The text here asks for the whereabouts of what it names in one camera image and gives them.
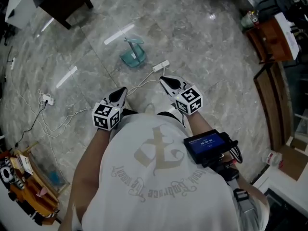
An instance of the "blue screen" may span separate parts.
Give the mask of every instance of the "blue screen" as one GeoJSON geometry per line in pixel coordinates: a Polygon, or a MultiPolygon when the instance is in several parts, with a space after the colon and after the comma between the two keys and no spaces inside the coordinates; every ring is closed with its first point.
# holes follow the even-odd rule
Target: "blue screen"
{"type": "Polygon", "coordinates": [[[218,134],[214,133],[191,141],[189,144],[191,145],[193,151],[198,154],[214,149],[215,147],[224,144],[224,141],[218,134]]]}

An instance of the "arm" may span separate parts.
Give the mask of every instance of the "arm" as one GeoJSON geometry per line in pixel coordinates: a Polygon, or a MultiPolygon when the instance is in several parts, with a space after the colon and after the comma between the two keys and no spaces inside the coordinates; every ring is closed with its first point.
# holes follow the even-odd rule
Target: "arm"
{"type": "MultiPolygon", "coordinates": [[[[208,132],[212,130],[211,126],[207,123],[207,121],[204,120],[204,118],[200,115],[200,113],[197,111],[193,113],[192,115],[187,115],[186,116],[189,122],[189,125],[191,126],[192,129],[192,134],[193,135],[198,135],[204,132],[208,132]]],[[[224,156],[224,161],[230,161],[232,160],[232,156],[230,153],[225,153],[224,156]]],[[[264,196],[262,192],[260,192],[259,189],[255,188],[254,186],[250,185],[240,174],[240,177],[237,180],[237,183],[239,184],[240,188],[243,190],[246,190],[250,195],[253,195],[256,197],[258,200],[260,200],[268,209],[269,203],[264,196]]]]}
{"type": "Polygon", "coordinates": [[[79,222],[99,187],[99,174],[103,154],[108,146],[110,132],[98,130],[79,161],[72,182],[71,195],[59,231],[72,230],[73,206],[79,222]]]}

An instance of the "teal glass object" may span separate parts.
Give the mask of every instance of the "teal glass object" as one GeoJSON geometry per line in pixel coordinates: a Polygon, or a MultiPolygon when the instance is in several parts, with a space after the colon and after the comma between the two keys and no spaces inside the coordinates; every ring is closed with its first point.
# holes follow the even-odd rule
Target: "teal glass object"
{"type": "Polygon", "coordinates": [[[129,67],[138,67],[146,59],[146,53],[140,46],[144,42],[136,38],[125,38],[124,41],[129,44],[131,50],[120,55],[121,59],[129,67]]]}

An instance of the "marble floor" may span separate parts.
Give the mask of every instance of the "marble floor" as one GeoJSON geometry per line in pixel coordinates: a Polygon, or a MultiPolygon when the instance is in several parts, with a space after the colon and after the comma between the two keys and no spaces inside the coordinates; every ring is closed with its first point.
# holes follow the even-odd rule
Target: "marble floor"
{"type": "MultiPolygon", "coordinates": [[[[167,74],[184,77],[204,96],[203,117],[219,131],[239,141],[243,176],[251,180],[264,167],[260,154],[269,148],[262,105],[253,82],[260,69],[250,42],[242,34],[240,15],[231,0],[91,0],[94,8],[78,9],[62,27],[40,8],[29,24],[18,31],[8,47],[0,46],[4,84],[0,127],[8,147],[14,147],[35,115],[17,92],[38,112],[38,89],[49,93],[54,106],[43,115],[51,129],[70,114],[89,109],[112,87],[134,87],[152,70],[169,60],[167,74]],[[141,37],[146,63],[129,69],[119,58],[128,48],[124,36],[141,37]],[[13,70],[6,64],[10,47],[16,57],[13,70]],[[57,87],[69,71],[71,75],[57,87]]],[[[149,77],[158,80],[161,73],[149,77]]],[[[151,82],[128,97],[130,106],[144,112],[167,110],[170,101],[159,83],[151,82]]],[[[86,150],[95,128],[90,111],[73,117],[63,134],[51,138],[52,148],[68,182],[86,150]]],[[[55,131],[56,136],[63,128],[55,131]]],[[[25,134],[19,148],[39,141],[41,152],[55,164],[48,136],[39,123],[25,134]]],[[[66,210],[70,188],[61,196],[60,217],[66,210]]]]}

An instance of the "white t-shirt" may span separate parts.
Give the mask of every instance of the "white t-shirt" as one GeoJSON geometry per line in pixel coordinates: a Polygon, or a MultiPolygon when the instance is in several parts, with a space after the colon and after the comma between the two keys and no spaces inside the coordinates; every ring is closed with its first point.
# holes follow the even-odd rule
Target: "white t-shirt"
{"type": "Polygon", "coordinates": [[[101,162],[99,188],[82,219],[84,231],[254,231],[265,206],[240,211],[225,180],[197,166],[177,120],[136,114],[121,121],[101,162]]]}

